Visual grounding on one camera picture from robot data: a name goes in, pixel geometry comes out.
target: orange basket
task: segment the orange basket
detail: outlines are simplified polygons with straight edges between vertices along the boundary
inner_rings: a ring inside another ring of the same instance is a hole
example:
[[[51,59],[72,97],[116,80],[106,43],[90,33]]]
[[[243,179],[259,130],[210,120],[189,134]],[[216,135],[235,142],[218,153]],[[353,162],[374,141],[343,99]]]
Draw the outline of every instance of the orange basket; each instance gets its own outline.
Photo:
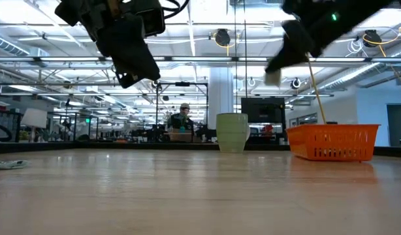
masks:
[[[287,129],[291,152],[313,161],[370,161],[379,125],[300,125]]]

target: column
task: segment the column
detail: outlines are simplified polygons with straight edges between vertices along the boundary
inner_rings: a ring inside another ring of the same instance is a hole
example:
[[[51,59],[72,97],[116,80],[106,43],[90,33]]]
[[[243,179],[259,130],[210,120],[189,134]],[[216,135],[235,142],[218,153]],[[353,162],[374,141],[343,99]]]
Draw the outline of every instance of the column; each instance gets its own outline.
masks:
[[[233,74],[231,68],[210,68],[208,82],[208,128],[216,129],[216,116],[234,112]]]

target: man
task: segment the man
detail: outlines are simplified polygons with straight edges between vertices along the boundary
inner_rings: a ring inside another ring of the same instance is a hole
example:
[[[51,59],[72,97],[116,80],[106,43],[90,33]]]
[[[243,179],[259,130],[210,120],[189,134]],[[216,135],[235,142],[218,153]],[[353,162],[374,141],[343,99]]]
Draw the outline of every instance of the man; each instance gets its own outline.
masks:
[[[167,121],[168,128],[178,129],[181,133],[186,133],[187,131],[191,131],[192,135],[194,135],[193,131],[193,121],[187,116],[189,114],[190,107],[189,104],[183,103],[180,105],[180,113],[173,114]]]

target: black monitor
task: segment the black monitor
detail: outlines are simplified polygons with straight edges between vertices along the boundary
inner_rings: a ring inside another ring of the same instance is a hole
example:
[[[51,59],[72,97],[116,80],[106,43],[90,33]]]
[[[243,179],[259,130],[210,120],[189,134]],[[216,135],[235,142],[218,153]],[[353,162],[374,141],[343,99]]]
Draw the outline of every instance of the black monitor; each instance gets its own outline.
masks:
[[[241,98],[241,113],[249,123],[285,123],[285,99]]]

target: beige cup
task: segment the beige cup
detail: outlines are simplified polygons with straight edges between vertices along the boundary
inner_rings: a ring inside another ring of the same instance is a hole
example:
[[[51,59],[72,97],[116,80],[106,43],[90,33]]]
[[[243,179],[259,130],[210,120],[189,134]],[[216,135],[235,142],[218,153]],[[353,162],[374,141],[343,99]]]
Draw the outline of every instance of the beige cup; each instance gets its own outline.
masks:
[[[242,153],[250,136],[247,114],[218,114],[216,134],[223,153]]]

